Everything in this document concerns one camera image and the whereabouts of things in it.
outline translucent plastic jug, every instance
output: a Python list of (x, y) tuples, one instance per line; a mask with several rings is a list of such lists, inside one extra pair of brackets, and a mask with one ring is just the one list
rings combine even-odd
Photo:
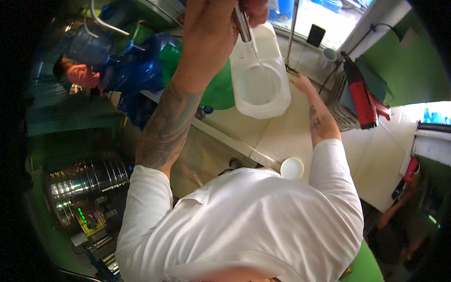
[(233, 90), (237, 109), (257, 119), (282, 115), (291, 102), (285, 64), (272, 25), (266, 22), (252, 30), (263, 68), (253, 54), (251, 43), (238, 41), (230, 55)]

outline stainless steel faucet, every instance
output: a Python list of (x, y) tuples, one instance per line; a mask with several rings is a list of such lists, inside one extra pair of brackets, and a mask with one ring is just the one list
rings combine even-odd
[(233, 11), (233, 19), (238, 25), (239, 33), (243, 42), (247, 43), (252, 40), (251, 32), (249, 30), (249, 22), (242, 6), (243, 0), (236, 2), (235, 10)]

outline white t-shirt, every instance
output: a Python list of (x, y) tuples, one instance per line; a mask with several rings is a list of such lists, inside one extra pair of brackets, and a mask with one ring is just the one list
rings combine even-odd
[(313, 151), (309, 185), (240, 168), (179, 200), (169, 180), (135, 166), (116, 258), (126, 282), (180, 281), (165, 273), (199, 261), (282, 267), (282, 282), (335, 282), (360, 249), (363, 215), (337, 139)]

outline green wall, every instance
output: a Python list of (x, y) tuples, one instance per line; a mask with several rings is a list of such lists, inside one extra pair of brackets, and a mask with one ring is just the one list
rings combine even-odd
[(396, 28), (404, 35), (413, 28), (418, 37), (405, 50), (393, 32), (388, 32), (364, 53), (366, 65), (388, 84), (393, 97), (385, 103), (401, 106), (451, 99), (450, 83), (439, 54), (434, 49), (419, 18), (410, 11)]

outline dark clothing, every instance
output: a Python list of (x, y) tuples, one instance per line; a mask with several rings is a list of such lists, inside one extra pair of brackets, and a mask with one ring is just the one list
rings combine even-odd
[(368, 233), (368, 246), (373, 254), (387, 264), (399, 263), (403, 248), (409, 244), (405, 228), (393, 218), (381, 230), (376, 226)]

